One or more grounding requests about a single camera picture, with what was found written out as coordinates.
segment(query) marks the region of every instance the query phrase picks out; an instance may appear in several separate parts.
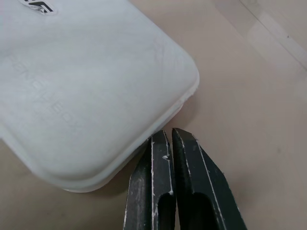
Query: tabletop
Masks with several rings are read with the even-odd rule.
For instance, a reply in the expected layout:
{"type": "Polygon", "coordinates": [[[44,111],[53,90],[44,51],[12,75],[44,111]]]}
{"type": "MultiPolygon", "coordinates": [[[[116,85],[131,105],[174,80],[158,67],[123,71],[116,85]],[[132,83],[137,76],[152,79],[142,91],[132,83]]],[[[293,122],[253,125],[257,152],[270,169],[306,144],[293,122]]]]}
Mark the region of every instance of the tabletop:
{"type": "MultiPolygon", "coordinates": [[[[307,229],[305,2],[132,1],[200,72],[197,92],[165,130],[179,127],[199,139],[249,230],[307,229]]],[[[36,178],[0,141],[0,228],[120,230],[138,159],[105,187],[74,194],[36,178]]]]}

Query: white plastic case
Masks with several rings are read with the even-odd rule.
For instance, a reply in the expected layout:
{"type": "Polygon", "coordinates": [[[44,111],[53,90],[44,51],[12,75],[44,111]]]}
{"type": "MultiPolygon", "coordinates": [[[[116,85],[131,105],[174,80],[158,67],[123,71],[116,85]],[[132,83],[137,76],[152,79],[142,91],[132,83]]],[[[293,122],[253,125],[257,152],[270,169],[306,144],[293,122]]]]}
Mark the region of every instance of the white plastic case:
{"type": "Polygon", "coordinates": [[[54,14],[1,3],[0,137],[40,178],[89,192],[180,109],[199,74],[126,0],[46,3],[54,14]]]}

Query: white scuff mark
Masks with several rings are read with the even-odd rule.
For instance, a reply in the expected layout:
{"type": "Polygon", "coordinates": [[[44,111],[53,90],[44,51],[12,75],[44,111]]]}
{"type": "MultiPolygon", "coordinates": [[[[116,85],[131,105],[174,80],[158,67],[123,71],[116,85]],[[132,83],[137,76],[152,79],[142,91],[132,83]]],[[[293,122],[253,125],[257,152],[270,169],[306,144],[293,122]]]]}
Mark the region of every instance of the white scuff mark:
{"type": "MultiPolygon", "coordinates": [[[[181,136],[179,135],[178,131],[177,131],[176,129],[175,129],[175,131],[177,132],[178,137],[179,137],[180,140],[181,140],[181,144],[182,144],[182,147],[183,147],[184,155],[186,155],[186,152],[184,151],[184,143],[183,143],[183,140],[182,140],[181,136]]],[[[186,158],[185,160],[186,160],[186,165],[187,165],[187,168],[188,168],[189,175],[190,175],[190,177],[191,177],[191,172],[190,172],[190,168],[189,168],[189,164],[188,164],[187,158],[186,158]]]]}
{"type": "Polygon", "coordinates": [[[154,162],[154,153],[153,153],[154,150],[153,149],[154,149],[154,141],[152,139],[152,153],[151,153],[152,154],[152,229],[154,229],[154,222],[153,221],[154,221],[154,216],[155,216],[155,212],[154,212],[154,209],[153,209],[154,208],[154,199],[153,199],[154,198],[154,189],[153,189],[154,188],[154,186],[153,186],[154,185],[154,176],[153,176],[154,175],[154,173],[153,173],[154,172],[154,166],[153,166],[154,165],[154,163],[153,163],[154,162]]]}
{"type": "Polygon", "coordinates": [[[126,220],[127,220],[127,209],[128,209],[129,190],[130,190],[130,183],[129,183],[129,186],[128,186],[128,195],[127,195],[127,202],[126,202],[126,209],[125,209],[125,216],[124,216],[124,228],[125,228],[125,226],[126,226],[126,220]]]}
{"type": "Polygon", "coordinates": [[[211,181],[211,178],[210,178],[210,175],[209,175],[209,171],[208,171],[208,168],[207,168],[207,165],[206,165],[206,162],[205,162],[205,159],[203,158],[203,155],[202,155],[202,151],[201,151],[201,146],[198,142],[198,140],[196,139],[196,142],[197,142],[197,145],[198,145],[198,148],[200,150],[200,153],[201,153],[201,158],[202,158],[202,161],[205,165],[205,168],[206,168],[206,172],[207,172],[207,175],[208,175],[208,178],[209,178],[209,182],[210,182],[210,186],[211,186],[211,189],[212,189],[212,192],[213,192],[213,196],[214,196],[214,199],[216,201],[216,204],[217,204],[217,209],[220,213],[220,217],[222,219],[222,223],[223,223],[223,226],[224,226],[224,229],[226,230],[226,225],[225,225],[225,222],[224,222],[224,218],[223,218],[223,215],[222,215],[222,212],[221,212],[221,209],[220,209],[220,206],[219,206],[219,202],[217,201],[217,198],[216,198],[216,194],[215,194],[215,191],[214,191],[214,188],[213,188],[213,184],[212,184],[212,181],[211,181]]]}
{"type": "Polygon", "coordinates": [[[165,141],[166,141],[166,149],[167,149],[166,160],[168,161],[169,183],[170,183],[170,188],[171,188],[171,190],[169,191],[169,194],[172,195],[172,194],[174,194],[174,191],[173,191],[173,186],[172,186],[171,163],[170,163],[170,159],[169,159],[169,157],[171,157],[171,156],[170,156],[170,154],[168,152],[168,142],[167,142],[167,137],[166,137],[165,131],[163,131],[163,134],[164,134],[165,141]]]}
{"type": "Polygon", "coordinates": [[[220,223],[218,217],[216,217],[216,221],[217,221],[218,224],[220,223]]]}
{"type": "Polygon", "coordinates": [[[152,222],[154,221],[154,217],[157,216],[157,215],[158,215],[158,205],[156,205],[156,207],[155,207],[155,209],[154,209],[153,220],[152,220],[152,222]]]}

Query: beige surface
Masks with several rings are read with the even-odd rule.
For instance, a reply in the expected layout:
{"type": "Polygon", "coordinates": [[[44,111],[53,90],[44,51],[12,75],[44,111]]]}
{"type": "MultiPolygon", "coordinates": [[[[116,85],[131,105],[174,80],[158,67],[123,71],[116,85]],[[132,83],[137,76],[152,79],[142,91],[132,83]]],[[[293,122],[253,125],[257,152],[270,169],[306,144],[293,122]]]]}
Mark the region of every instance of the beige surface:
{"type": "MultiPolygon", "coordinates": [[[[225,173],[249,230],[306,230],[306,70],[237,0],[230,6],[222,0],[133,2],[191,54],[200,71],[197,93],[168,132],[180,127],[200,139],[225,173]]],[[[294,16],[305,1],[289,10],[289,0],[259,2],[307,47],[300,32],[307,16],[301,10],[302,17],[294,16]]],[[[34,177],[0,142],[0,229],[122,229],[136,161],[104,188],[72,194],[34,177]]]]}

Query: printed logo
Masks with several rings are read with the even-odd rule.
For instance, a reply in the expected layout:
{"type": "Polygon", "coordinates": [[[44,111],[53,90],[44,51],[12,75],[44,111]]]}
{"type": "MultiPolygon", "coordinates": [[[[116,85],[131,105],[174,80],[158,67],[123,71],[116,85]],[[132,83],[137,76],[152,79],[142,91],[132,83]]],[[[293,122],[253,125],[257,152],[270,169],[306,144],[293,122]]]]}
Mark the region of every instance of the printed logo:
{"type": "Polygon", "coordinates": [[[46,0],[19,0],[19,2],[43,15],[57,14],[57,10],[46,0]]]}

